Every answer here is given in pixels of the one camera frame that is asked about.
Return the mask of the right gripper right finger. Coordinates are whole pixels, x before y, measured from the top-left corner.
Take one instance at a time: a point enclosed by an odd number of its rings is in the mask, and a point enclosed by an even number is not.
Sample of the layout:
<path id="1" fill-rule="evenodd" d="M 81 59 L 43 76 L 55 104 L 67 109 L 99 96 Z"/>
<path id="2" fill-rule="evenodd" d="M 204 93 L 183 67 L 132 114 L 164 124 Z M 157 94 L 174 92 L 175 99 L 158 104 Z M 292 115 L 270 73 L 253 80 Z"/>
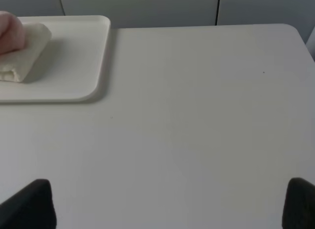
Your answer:
<path id="1" fill-rule="evenodd" d="M 315 227 L 315 186 L 303 178 L 290 179 L 282 216 L 283 229 Z"/>

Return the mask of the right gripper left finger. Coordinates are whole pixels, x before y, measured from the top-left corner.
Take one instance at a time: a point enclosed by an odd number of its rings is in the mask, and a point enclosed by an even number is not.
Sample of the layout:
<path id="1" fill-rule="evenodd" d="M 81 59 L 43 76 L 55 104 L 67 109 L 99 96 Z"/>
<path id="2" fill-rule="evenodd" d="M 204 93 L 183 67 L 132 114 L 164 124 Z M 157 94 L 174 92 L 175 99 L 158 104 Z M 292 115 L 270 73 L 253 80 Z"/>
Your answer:
<path id="1" fill-rule="evenodd" d="M 55 229 L 57 216 L 50 181 L 36 179 L 0 204 L 2 229 Z"/>

